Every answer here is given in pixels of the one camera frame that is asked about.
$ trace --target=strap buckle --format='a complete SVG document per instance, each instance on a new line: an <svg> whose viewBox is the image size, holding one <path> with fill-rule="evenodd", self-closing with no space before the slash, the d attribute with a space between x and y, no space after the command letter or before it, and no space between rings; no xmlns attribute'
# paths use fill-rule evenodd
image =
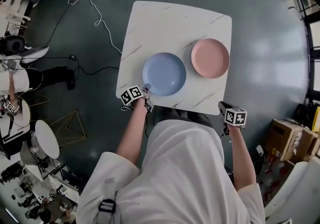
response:
<svg viewBox="0 0 320 224"><path fill-rule="evenodd" d="M99 205L99 211L115 213L116 203L112 199L105 199Z"/></svg>

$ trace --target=white marble table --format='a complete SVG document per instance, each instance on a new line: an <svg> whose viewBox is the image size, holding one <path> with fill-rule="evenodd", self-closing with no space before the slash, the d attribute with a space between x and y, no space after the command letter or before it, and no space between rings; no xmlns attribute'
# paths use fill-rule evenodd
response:
<svg viewBox="0 0 320 224"><path fill-rule="evenodd" d="M142 69L147 59L159 52L177 55L186 67L186 82L176 94L158 97L150 94L155 105L218 115L228 73L219 78L200 76L191 64L193 45L203 38L213 38L231 46L231 17L189 6L135 2L127 27L119 68L116 96L130 86L143 87Z"/></svg>

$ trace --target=floor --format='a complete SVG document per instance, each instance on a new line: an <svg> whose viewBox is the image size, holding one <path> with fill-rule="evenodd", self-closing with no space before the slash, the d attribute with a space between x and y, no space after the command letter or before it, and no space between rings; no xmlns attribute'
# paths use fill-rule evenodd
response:
<svg viewBox="0 0 320 224"><path fill-rule="evenodd" d="M132 5L138 0L92 0L107 23L113 43L122 49ZM248 120L243 132L252 151L262 143L273 118L290 117L298 102L303 102L308 83L305 27L296 10L287 8L292 0L140 0L189 5L232 17L231 64L225 101L245 108ZM33 9L25 38L34 47L43 46L67 0L42 0ZM107 31L89 0L71 6L62 18L50 42L49 57L75 55L87 72L105 66L119 66L120 55L111 47ZM46 69L57 65L76 67L66 59L41 60L34 66ZM130 113L120 110L116 98L117 70L106 69L94 76L80 73L76 88L65 84L44 89L50 103L40 108L51 120L78 109L88 138L61 149L60 160L71 168L90 175L104 151L115 151ZM155 120L160 119L157 111ZM148 133L152 130L149 117ZM210 116L218 134L222 134L219 116ZM147 138L143 139L143 159ZM222 140L225 164L232 167L231 143Z"/></svg>

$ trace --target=person in white shirt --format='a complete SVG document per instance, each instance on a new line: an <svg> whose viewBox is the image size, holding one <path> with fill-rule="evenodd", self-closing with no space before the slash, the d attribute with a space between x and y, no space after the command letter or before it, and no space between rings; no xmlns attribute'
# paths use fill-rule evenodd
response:
<svg viewBox="0 0 320 224"><path fill-rule="evenodd" d="M205 118L195 118L204 125L177 115L159 122L140 171L144 104L137 100L116 153L101 155L80 196L77 224L265 223L254 166L238 127L228 126L234 185L224 168L221 140Z"/></svg>
<svg viewBox="0 0 320 224"><path fill-rule="evenodd" d="M57 82L66 82L67 88L72 90L75 86L73 70L66 66L55 67L45 71L34 68L22 68L19 55L0 55L0 95L10 95L10 101L16 107L15 93L29 90L39 90Z"/></svg>

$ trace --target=gray pants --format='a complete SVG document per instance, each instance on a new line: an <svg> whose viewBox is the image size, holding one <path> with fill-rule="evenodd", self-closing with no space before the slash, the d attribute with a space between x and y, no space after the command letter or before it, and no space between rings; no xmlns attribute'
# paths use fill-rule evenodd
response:
<svg viewBox="0 0 320 224"><path fill-rule="evenodd" d="M187 118L181 117L176 109L167 108L162 121L165 120L182 120L187 122L195 122L204 126L212 128L209 118L205 114L188 111Z"/></svg>

